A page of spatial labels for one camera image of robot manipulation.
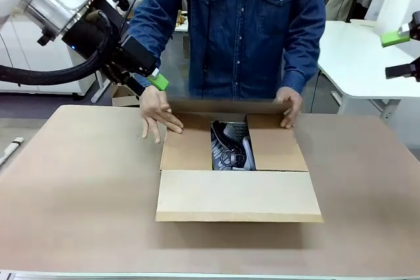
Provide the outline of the person's right hand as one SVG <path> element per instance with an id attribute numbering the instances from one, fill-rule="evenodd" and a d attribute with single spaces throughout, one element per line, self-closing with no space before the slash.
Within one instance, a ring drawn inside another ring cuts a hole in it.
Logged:
<path id="1" fill-rule="evenodd" d="M 158 123 L 175 133 L 183 132 L 184 125 L 172 113 L 166 92 L 158 90 L 153 85 L 146 87 L 140 96 L 140 116 L 142 118 L 142 138 L 146 139 L 149 134 L 152 134 L 156 144 L 161 142 Z"/>

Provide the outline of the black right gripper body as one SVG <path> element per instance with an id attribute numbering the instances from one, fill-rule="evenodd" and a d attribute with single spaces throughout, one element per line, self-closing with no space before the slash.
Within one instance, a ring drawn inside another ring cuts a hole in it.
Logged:
<path id="1" fill-rule="evenodd" d="M 411 38 L 414 40 L 419 40 L 420 38 L 420 11 L 416 11 L 412 14 Z"/>

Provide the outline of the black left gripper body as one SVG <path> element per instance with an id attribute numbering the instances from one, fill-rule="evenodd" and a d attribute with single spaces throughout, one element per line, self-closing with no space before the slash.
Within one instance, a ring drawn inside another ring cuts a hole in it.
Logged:
<path id="1" fill-rule="evenodd" d="M 95 10 L 85 14 L 63 36 L 62 40 L 85 59 L 83 72 L 102 71 L 113 83 L 126 84 L 132 74 L 150 75 L 157 59 L 132 35 L 116 12 Z"/>

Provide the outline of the person's left hand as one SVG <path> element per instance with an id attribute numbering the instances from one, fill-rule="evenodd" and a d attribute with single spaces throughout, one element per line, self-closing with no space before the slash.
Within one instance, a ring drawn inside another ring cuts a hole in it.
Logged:
<path id="1" fill-rule="evenodd" d="M 282 87 L 277 91 L 275 103 L 283 106 L 283 118 L 280 126 L 284 129 L 291 129 L 300 113 L 303 99 L 302 96 L 289 87 Z"/>

